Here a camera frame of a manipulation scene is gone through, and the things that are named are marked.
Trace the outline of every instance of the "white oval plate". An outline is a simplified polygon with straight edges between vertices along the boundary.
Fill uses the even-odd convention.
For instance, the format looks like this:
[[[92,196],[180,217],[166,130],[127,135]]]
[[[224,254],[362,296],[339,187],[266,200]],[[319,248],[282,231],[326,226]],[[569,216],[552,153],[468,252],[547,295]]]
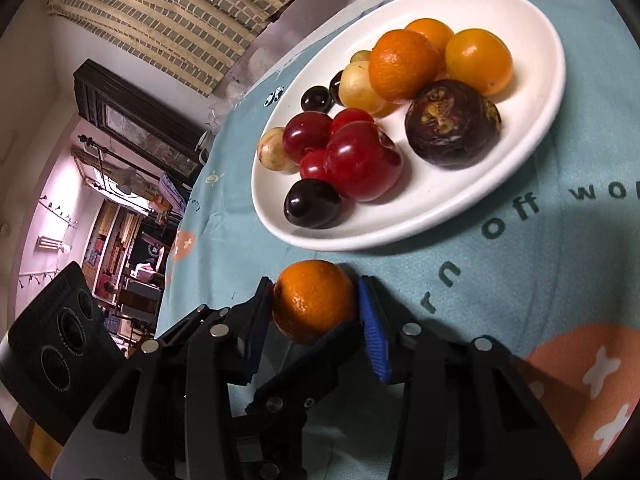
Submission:
[[[549,19],[527,0],[395,0],[351,25],[327,44],[292,81],[264,131],[286,126],[300,113],[300,97],[313,85],[328,86],[358,50],[370,50],[382,34],[418,18],[436,18],[454,32],[485,28],[509,47],[514,81],[492,98],[500,110],[500,141],[476,165],[441,170],[419,158],[404,132],[408,105],[378,123],[404,155],[400,182],[372,203],[347,207],[338,225],[305,229],[287,222],[284,199],[299,174],[268,171],[254,159],[251,191],[265,227],[284,242],[315,251],[358,250],[387,244],[430,229],[463,212],[513,174],[545,136],[564,92],[565,60]],[[335,105],[330,115],[342,108]]]

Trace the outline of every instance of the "light blue tablecloth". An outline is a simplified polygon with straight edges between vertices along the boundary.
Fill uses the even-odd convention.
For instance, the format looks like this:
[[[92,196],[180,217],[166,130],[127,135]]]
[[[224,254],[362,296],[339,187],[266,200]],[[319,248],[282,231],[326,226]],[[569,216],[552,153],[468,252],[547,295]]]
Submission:
[[[378,276],[434,330],[465,340],[491,334],[530,356],[532,388],[588,472],[640,391],[640,52],[609,0],[530,1],[564,44],[566,94],[548,136],[500,189],[440,227],[369,251],[313,253],[273,237],[250,191],[255,145],[272,110],[263,104],[332,34],[226,120],[172,251],[159,332],[201,303],[244,301],[261,276],[275,280],[293,262],[347,263]],[[535,208],[514,205],[528,193]],[[270,333],[259,375],[273,373],[286,350]],[[363,355],[346,368],[342,386],[310,412],[304,465],[310,479],[386,478],[401,390],[379,385]],[[575,399],[555,383],[583,401],[573,418],[563,407]],[[238,409],[251,389],[235,398]]]

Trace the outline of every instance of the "yellow tomato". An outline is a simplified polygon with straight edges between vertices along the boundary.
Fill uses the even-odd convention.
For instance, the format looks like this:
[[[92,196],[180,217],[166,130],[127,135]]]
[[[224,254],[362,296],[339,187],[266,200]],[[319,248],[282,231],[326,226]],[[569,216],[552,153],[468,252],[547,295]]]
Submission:
[[[447,73],[483,96],[504,90],[513,76],[511,52],[498,36],[482,28],[455,34],[445,52]]]

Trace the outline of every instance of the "white cross pattern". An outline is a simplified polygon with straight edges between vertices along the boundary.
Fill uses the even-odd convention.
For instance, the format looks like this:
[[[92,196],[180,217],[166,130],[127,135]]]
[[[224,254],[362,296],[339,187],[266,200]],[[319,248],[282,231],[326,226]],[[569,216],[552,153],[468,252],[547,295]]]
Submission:
[[[622,406],[622,408],[620,408],[620,411],[616,415],[615,420],[613,420],[609,424],[605,424],[593,434],[594,440],[602,441],[600,449],[598,450],[599,455],[604,455],[606,453],[607,449],[609,449],[609,446],[613,444],[613,441],[616,439],[618,433],[623,430],[625,424],[631,418],[630,415],[626,416],[626,410],[628,409],[628,404]]]
[[[596,364],[594,364],[582,378],[583,384],[591,385],[591,400],[600,395],[604,386],[604,379],[620,368],[620,359],[607,358],[607,349],[601,346],[596,354]]]

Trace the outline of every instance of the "orange tomato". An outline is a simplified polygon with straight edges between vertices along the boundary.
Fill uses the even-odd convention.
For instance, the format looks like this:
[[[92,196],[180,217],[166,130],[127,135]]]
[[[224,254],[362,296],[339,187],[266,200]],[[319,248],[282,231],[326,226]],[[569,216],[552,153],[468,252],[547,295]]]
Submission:
[[[383,99],[401,103],[414,99],[438,75],[440,54],[421,34],[390,30],[371,52],[369,80]]]
[[[453,30],[451,30],[448,25],[433,18],[422,18],[409,23],[405,29],[417,32],[431,41],[442,56],[444,62],[444,52],[447,48],[447,43],[449,43],[449,40],[453,37]]]
[[[455,34],[445,51],[447,73],[483,96],[504,90],[513,76],[511,52],[498,36],[482,28]]]

